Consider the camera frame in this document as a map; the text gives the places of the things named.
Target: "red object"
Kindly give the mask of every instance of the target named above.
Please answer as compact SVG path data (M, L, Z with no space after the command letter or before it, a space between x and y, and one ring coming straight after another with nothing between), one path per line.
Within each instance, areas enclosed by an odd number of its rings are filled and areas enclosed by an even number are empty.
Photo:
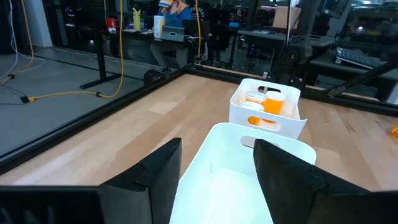
M106 25L108 26L108 28L116 28L116 19L106 18Z

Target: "white box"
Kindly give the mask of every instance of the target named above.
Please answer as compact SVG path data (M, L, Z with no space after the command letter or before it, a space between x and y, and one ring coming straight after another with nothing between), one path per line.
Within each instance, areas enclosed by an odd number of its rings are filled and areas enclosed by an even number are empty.
M264 86L265 91L267 88L274 88L286 95L280 115L253 111L240 106L246 100L246 93L257 91L260 86ZM299 108L297 107L299 98L300 90L297 88L245 78L229 101L229 122L297 139L307 122L307 119L300 119ZM248 118L251 116L275 121L276 123L261 120L260 125L255 126L248 122Z
M242 139L245 145L265 139L310 164L317 156L294 139L237 124L216 124L180 179L170 223L272 223L253 148L243 146Z

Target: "person's hand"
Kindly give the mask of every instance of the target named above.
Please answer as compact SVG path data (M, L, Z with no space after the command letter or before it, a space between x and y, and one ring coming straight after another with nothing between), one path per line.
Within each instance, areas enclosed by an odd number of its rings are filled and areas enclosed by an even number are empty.
M179 6L178 1L174 0L173 3L172 3L172 5L169 7L169 13L170 13L170 15L172 15L172 14L174 14L174 13L177 12L178 6Z

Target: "yellow bottle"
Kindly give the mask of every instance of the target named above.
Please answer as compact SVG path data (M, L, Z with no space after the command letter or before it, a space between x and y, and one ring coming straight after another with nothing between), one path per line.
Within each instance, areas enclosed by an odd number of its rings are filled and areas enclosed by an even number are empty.
M132 9L132 19L134 21L134 30L141 31L141 9L139 11L136 8Z

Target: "keyboard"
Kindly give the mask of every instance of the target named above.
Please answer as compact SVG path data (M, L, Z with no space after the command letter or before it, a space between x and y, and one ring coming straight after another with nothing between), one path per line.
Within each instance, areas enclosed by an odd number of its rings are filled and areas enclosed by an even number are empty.
M374 69L380 66L380 63L373 60L373 58L368 57L362 52L358 52L355 50L338 47L336 48L336 56L336 63L341 63L341 61L345 61L368 69Z

